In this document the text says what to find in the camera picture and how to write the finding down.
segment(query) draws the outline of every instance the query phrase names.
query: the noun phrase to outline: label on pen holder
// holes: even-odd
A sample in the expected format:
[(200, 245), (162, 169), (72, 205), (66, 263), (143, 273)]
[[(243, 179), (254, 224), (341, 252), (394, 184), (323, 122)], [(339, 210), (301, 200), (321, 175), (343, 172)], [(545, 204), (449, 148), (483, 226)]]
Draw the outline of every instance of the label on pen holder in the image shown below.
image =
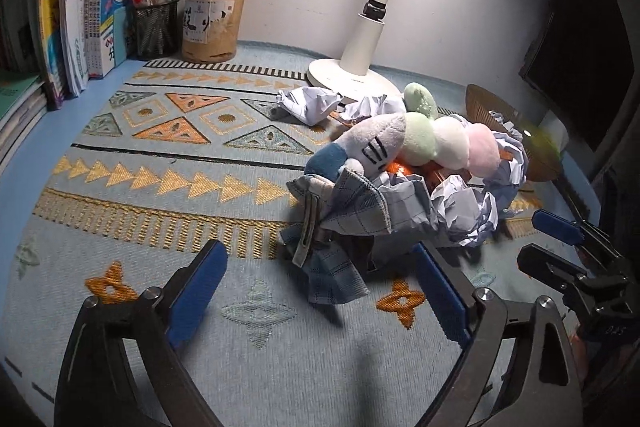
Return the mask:
[(183, 38), (190, 42), (207, 44), (209, 32), (225, 26), (233, 13), (232, 0), (185, 0), (182, 22)]

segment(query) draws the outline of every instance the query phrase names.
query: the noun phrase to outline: black stripe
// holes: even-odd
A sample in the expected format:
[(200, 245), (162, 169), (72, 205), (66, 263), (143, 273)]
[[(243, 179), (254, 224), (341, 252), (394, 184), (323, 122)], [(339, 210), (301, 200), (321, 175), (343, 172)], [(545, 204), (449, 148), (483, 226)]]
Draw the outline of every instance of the black stripe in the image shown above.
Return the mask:
[(268, 96), (277, 96), (277, 93), (270, 93), (264, 91), (249, 91), (242, 89), (231, 89), (230, 87), (209, 87), (209, 86), (179, 86), (177, 84), (135, 84), (133, 82), (125, 82), (125, 86), (149, 86), (149, 87), (186, 87), (187, 89), (213, 89), (220, 91), (233, 91), (233, 92), (252, 92), (255, 94), (266, 94)]
[(31, 382), (31, 387), (33, 387), (38, 393), (40, 393), (45, 399), (49, 400), (51, 403), (55, 404), (55, 400), (49, 393), (45, 393), (41, 388), (35, 383)]
[(19, 377), (22, 377), (22, 371), (20, 371), (20, 369), (18, 369), (18, 367), (17, 367), (17, 365), (15, 365), (15, 363), (13, 363), (7, 357), (4, 357), (4, 363), (6, 365), (8, 365), (9, 367), (11, 367), (11, 369), (13, 369), (16, 373), (18, 373)]
[(83, 143), (72, 143), (71, 147), (74, 147), (76, 149), (83, 149), (87, 151), (140, 154), (142, 156), (155, 156), (157, 158), (171, 158), (171, 159), (177, 158), (178, 160), (192, 160), (192, 161), (207, 162), (207, 163), (246, 165), (249, 167), (270, 167), (273, 169), (289, 169), (292, 171), (305, 170), (305, 166), (303, 165), (286, 165), (282, 163), (254, 162), (254, 161), (248, 161), (248, 160), (232, 160), (229, 158), (212, 158), (210, 156), (195, 156), (195, 155), (189, 155), (189, 154), (163, 153), (163, 152), (156, 152), (156, 151), (142, 151), (142, 150), (133, 150), (133, 149), (120, 149), (118, 147), (98, 147), (94, 145), (85, 145)]
[(371, 142), (367, 143), (367, 146), (371, 149), (371, 151), (373, 152), (373, 154), (376, 155), (376, 158), (378, 158), (379, 162), (382, 162), (382, 156), (380, 156), (380, 153), (378, 151), (376, 151), (376, 148), (372, 146)]
[(278, 70), (275, 68), (263, 68), (260, 66), (243, 66), (242, 64), (229, 64), (219, 62), (217, 64), (196, 64), (194, 62), (184, 62), (182, 60), (162, 60), (157, 58), (156, 60), (148, 61), (143, 68), (156, 68), (156, 69), (184, 69), (184, 70), (214, 70), (214, 71), (229, 71), (234, 73), (251, 73), (261, 74), (263, 76), (276, 76), (278, 78), (292, 78), (294, 80), (308, 81), (306, 73), (292, 70)]
[(389, 155), (386, 153), (385, 146), (382, 145), (382, 142), (380, 141), (380, 138), (378, 138), (377, 136), (374, 136), (373, 139), (378, 143), (378, 146), (380, 147), (380, 150), (382, 151), (384, 157), (385, 158), (389, 158)]
[(371, 157), (370, 157), (366, 152), (364, 152), (364, 149), (362, 150), (362, 154), (364, 154), (364, 155), (365, 155), (365, 158), (366, 158), (367, 160), (369, 160), (371, 163), (373, 163), (373, 165), (375, 165), (375, 164), (377, 163), (377, 162), (374, 162), (374, 161), (372, 160), (372, 158), (371, 158)]

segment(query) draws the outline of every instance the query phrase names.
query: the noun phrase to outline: blue gripper pad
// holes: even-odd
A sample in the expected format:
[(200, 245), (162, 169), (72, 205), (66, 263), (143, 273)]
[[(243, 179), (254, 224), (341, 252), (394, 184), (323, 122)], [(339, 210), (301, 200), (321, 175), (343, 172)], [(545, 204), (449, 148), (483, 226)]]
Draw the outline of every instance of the blue gripper pad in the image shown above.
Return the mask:
[(471, 335), (466, 327), (466, 310), (458, 293), (450, 285), (444, 273), (429, 255), (427, 249), (418, 243), (412, 249), (417, 254), (416, 276), (427, 297), (445, 336), (464, 349)]
[(547, 212), (543, 208), (539, 208), (533, 213), (531, 224), (534, 229), (555, 237), (558, 241), (562, 241), (572, 247), (580, 245), (584, 241), (584, 234), (580, 227), (566, 219), (562, 219), (560, 216), (556, 216), (556, 214)]
[(170, 309), (166, 338), (176, 349), (191, 340), (200, 325), (213, 292), (226, 271), (225, 245), (216, 241), (201, 261)]

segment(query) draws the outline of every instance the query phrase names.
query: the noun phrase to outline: stuffed toy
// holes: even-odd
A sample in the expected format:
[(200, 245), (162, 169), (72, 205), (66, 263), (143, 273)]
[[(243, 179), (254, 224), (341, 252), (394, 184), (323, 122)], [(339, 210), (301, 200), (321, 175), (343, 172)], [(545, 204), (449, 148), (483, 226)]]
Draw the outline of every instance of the stuffed toy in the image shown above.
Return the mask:
[(413, 167), (434, 162), (447, 169), (467, 169), (479, 178), (497, 171), (500, 152), (487, 126), (465, 126), (452, 116), (436, 119), (436, 103), (420, 84), (405, 87), (404, 105), (406, 113), (380, 114), (354, 125), (316, 152), (305, 174), (335, 182), (347, 168), (372, 180), (394, 161)]

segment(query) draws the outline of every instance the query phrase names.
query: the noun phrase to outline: bamboo pen holder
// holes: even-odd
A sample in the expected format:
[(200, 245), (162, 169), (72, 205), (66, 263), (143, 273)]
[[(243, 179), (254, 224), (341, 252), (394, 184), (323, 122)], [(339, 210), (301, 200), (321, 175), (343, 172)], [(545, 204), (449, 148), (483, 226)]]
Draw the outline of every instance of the bamboo pen holder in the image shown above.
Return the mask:
[(190, 62), (225, 62), (236, 56), (244, 0), (185, 0), (182, 56)]

